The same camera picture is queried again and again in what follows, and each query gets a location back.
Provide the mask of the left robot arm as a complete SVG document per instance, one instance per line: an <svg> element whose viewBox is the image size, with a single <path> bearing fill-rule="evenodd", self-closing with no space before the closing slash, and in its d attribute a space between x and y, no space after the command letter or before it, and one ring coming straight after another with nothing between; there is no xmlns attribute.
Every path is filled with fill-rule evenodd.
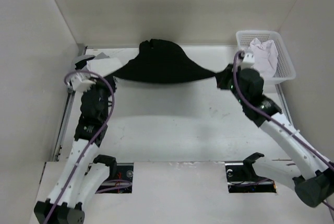
<svg viewBox="0 0 334 224"><path fill-rule="evenodd" d="M56 185L45 201L38 201L38 223L83 223L88 203L103 181L117 176L114 157L98 154L114 109L115 80L93 79L81 96L81 115L73 145Z"/></svg>

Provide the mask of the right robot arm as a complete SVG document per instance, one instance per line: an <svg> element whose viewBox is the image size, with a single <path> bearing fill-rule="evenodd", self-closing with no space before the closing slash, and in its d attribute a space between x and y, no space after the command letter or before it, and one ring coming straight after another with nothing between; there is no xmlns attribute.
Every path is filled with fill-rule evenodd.
<svg viewBox="0 0 334 224"><path fill-rule="evenodd" d="M254 153L243 161L248 180L258 176L291 188L307 206L315 208L333 194L333 162L316 151L289 122L281 108L263 94L264 80L252 68L229 64L215 75L217 87L236 97L246 117L269 135L289 156L295 168L277 166Z"/></svg>

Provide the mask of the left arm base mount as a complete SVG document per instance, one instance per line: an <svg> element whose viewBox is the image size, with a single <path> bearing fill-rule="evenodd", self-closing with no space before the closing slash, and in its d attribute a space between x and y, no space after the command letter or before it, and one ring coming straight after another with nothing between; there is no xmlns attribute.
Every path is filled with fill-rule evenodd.
<svg viewBox="0 0 334 224"><path fill-rule="evenodd" d="M107 179L97 189L97 194L129 194L132 193L134 178L134 164L120 163L116 171L109 175Z"/></svg>

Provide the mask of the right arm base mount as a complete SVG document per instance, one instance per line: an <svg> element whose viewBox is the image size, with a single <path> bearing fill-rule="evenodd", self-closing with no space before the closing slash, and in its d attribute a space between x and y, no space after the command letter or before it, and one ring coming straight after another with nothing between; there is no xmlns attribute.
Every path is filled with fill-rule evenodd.
<svg viewBox="0 0 334 224"><path fill-rule="evenodd" d="M254 153L243 161L225 163L226 179L229 193L276 193L273 180L258 176L253 164L264 157L261 153Z"/></svg>

